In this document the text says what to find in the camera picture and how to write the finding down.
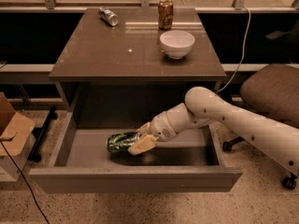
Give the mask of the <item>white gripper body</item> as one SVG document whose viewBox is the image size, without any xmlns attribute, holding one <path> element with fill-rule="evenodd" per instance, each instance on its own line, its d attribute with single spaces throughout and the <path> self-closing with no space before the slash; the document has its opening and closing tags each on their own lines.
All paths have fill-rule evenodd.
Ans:
<svg viewBox="0 0 299 224">
<path fill-rule="evenodd" d="M 166 111 L 154 117 L 150 122 L 149 130 L 161 142 L 169 141 L 178 135 L 172 127 Z"/>
</svg>

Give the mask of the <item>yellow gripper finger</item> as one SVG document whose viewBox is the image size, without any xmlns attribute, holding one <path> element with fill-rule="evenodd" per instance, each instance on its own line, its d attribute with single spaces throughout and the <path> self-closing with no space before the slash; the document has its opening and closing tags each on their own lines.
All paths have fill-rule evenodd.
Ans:
<svg viewBox="0 0 299 224">
<path fill-rule="evenodd" d="M 144 125 L 142 125 L 138 130 L 137 130 L 138 133 L 140 134 L 151 134 L 151 131 L 150 131 L 150 122 L 147 122 L 145 123 Z"/>
<path fill-rule="evenodd" d="M 156 144 L 157 137 L 152 134 L 143 133 L 137 136 L 136 141 L 128 148 L 128 151 L 132 155 L 139 155 L 155 148 Z"/>
</svg>

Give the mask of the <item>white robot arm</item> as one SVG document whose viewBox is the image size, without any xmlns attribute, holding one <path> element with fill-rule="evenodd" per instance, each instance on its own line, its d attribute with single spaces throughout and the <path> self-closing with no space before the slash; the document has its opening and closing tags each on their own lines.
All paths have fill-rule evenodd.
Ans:
<svg viewBox="0 0 299 224">
<path fill-rule="evenodd" d="M 183 103 L 141 126 L 129 152 L 133 155 L 147 152 L 159 142 L 203 127 L 212 120 L 224 124 L 289 172 L 299 175 L 298 129 L 231 105 L 204 87 L 188 90 Z"/>
</svg>

